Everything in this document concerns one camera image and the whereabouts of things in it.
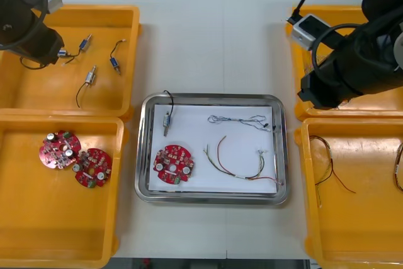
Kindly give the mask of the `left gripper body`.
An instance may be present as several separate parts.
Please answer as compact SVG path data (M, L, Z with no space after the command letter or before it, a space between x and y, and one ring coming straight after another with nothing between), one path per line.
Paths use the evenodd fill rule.
M64 47L62 37L53 29L41 31L21 47L22 56L39 64L55 64Z

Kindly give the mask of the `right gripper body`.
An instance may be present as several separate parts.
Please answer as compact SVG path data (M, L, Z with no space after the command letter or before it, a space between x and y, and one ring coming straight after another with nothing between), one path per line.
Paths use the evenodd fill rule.
M331 53L300 80L298 96L316 109L331 109L362 95L362 63L354 55Z

